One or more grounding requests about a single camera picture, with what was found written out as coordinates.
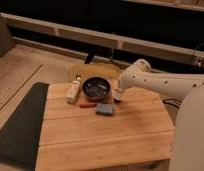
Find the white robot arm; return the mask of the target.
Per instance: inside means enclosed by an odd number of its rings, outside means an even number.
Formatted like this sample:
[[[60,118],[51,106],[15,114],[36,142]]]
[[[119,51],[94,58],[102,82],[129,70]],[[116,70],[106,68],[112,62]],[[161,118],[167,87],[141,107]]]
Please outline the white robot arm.
[[[204,171],[204,74],[153,73],[139,59],[118,78],[122,93],[141,87],[182,101],[175,124],[169,171]]]

